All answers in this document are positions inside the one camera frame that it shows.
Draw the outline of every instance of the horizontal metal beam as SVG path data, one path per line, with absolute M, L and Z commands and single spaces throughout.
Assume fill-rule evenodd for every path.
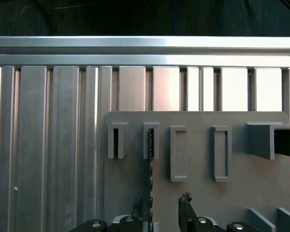
M 290 54 L 290 37 L 0 36 L 0 54 Z
M 290 56 L 232 55 L 0 55 L 0 66 L 198 66 L 290 68 Z

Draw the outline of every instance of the gray bracket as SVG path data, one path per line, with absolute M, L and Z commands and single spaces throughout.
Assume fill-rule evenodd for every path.
M 228 126 L 212 126 L 213 174 L 217 182 L 229 181 L 232 155 L 232 130 Z
M 278 232 L 290 232 L 290 213 L 284 208 L 277 209 Z
M 274 160 L 275 154 L 290 156 L 290 124 L 247 123 L 249 154 Z
M 127 123 L 110 123 L 108 125 L 107 157 L 123 159 L 125 153 L 125 126 Z
M 253 208 L 247 208 L 248 223 L 262 232 L 276 232 L 276 226 Z
M 187 144 L 185 126 L 171 126 L 171 181 L 187 180 Z

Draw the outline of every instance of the rectangular slot holder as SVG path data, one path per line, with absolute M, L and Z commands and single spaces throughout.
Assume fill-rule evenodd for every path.
M 213 177 L 228 182 L 232 155 L 232 130 L 228 126 L 212 126 Z
M 159 122 L 143 123 L 143 156 L 148 159 L 148 131 L 154 130 L 154 159 L 159 158 Z
M 290 124 L 246 123 L 251 155 L 274 160 L 275 154 L 290 156 Z
M 107 157 L 123 159 L 125 154 L 125 125 L 127 123 L 111 123 L 108 125 Z
M 247 208 L 248 222 L 262 232 L 276 232 L 276 226 L 254 208 Z
M 187 144 L 185 126 L 171 126 L 171 181 L 187 180 Z

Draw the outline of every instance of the metal wall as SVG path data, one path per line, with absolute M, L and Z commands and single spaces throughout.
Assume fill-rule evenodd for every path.
M 115 184 L 104 182 L 107 154 L 99 152 L 109 111 L 290 115 L 290 41 L 270 48 L 273 38 L 263 44 L 237 38 L 234 48 L 231 38 L 212 47 L 202 38 L 193 38 L 194 46 L 182 38 L 176 41 L 179 55 L 171 37 L 161 37 L 165 44 L 157 46 L 150 39 L 140 46 L 138 37 L 134 44 L 126 38 L 134 47 L 118 42 L 129 54 L 116 51 L 116 38 L 114 54 L 107 45 L 95 47 L 101 39 L 87 39 L 93 55 L 77 54 L 85 47 L 81 38 L 70 46 L 62 40 L 62 50 L 54 39 L 56 52 L 38 42 L 33 50 L 35 38 L 27 41 L 30 49 L 13 40 L 0 45 L 0 232 L 68 231 L 104 217 L 104 185 Z M 76 44 L 76 52 L 69 51 Z M 225 53 L 216 54 L 219 49 Z M 7 54 L 12 50 L 23 54 Z

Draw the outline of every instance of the blue wire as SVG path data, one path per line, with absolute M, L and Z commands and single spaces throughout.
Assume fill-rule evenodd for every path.
M 219 22 L 217 24 L 216 31 L 219 30 L 219 28 L 221 26 L 221 23 L 222 23 L 222 20 L 223 20 L 223 17 L 224 17 L 224 14 L 226 13 L 227 2 L 228 2 L 228 0 L 224 0 L 222 11 L 221 11 L 221 15 L 220 15 L 220 20 L 219 20 Z
M 175 0 L 175 3 L 174 3 L 174 15 L 173 15 L 173 27 L 174 27 L 174 30 L 176 32 L 177 35 L 179 35 L 179 32 L 178 32 L 178 28 L 177 28 L 177 25 L 178 25 L 178 22 L 177 22 L 177 11 L 178 11 L 178 0 Z

